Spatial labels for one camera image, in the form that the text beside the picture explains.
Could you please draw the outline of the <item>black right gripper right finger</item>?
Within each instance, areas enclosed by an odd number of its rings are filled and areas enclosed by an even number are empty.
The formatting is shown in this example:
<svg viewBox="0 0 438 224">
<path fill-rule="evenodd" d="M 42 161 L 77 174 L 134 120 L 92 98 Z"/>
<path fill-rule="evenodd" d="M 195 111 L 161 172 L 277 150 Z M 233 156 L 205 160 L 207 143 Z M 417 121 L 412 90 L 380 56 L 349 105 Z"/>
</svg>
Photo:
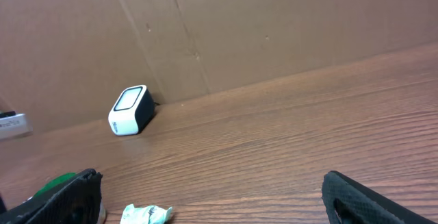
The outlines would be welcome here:
<svg viewBox="0 0 438 224">
<path fill-rule="evenodd" d="M 330 224 L 435 224 L 338 171 L 322 183 Z"/>
</svg>

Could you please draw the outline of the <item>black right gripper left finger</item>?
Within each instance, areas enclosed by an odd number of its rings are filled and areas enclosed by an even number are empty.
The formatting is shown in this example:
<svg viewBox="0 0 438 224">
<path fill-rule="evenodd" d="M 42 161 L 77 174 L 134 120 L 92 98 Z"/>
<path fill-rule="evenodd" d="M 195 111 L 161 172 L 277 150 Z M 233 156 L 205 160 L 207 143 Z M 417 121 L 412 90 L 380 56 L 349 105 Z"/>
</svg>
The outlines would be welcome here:
<svg viewBox="0 0 438 224">
<path fill-rule="evenodd" d="M 1 203 L 2 224 L 96 224 L 102 202 L 103 175 L 86 169 L 37 197 L 7 210 Z"/>
</svg>

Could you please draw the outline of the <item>green lid jar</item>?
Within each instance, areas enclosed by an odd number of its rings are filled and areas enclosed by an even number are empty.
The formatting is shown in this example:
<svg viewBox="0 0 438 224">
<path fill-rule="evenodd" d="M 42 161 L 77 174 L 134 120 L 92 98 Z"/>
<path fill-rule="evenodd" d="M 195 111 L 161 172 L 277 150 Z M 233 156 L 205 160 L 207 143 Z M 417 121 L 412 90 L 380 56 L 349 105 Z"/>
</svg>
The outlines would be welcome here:
<svg viewBox="0 0 438 224">
<path fill-rule="evenodd" d="M 37 197 L 38 195 L 41 195 L 42 193 L 44 193 L 48 190 L 51 190 L 55 186 L 68 181 L 70 178 L 74 177 L 75 175 L 76 175 L 76 173 L 70 172 L 70 173 L 63 174 L 59 177 L 56 177 L 55 179 L 52 179 L 50 182 L 45 184 L 38 192 L 36 192 L 34 194 L 34 197 Z M 103 202 L 101 202 L 100 208 L 99 208 L 99 217 L 98 217 L 96 224 L 104 224 L 106 217 L 107 217 L 107 213 L 106 213 L 105 208 L 103 207 Z"/>
</svg>

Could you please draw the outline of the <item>teal tissue pack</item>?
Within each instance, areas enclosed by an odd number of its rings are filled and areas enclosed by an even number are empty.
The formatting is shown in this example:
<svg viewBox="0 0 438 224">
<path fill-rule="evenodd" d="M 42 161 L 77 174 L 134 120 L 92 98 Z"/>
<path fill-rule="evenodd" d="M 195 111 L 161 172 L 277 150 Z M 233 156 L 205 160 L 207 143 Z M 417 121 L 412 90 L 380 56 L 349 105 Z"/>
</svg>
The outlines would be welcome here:
<svg viewBox="0 0 438 224">
<path fill-rule="evenodd" d="M 164 224 L 170 219 L 172 207 L 163 209 L 159 206 L 147 206 L 136 208 L 133 204 L 128 205 L 120 219 L 120 224 Z"/>
</svg>

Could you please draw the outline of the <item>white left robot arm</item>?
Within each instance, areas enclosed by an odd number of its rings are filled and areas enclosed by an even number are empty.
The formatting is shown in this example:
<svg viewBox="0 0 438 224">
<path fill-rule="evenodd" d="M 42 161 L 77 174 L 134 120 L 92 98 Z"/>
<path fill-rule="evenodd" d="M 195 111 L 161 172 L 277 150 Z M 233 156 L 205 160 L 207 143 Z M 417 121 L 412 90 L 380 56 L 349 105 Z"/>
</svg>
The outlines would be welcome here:
<svg viewBox="0 0 438 224">
<path fill-rule="evenodd" d="M 32 131 L 26 114 L 15 111 L 1 113 L 1 140 L 28 135 Z"/>
</svg>

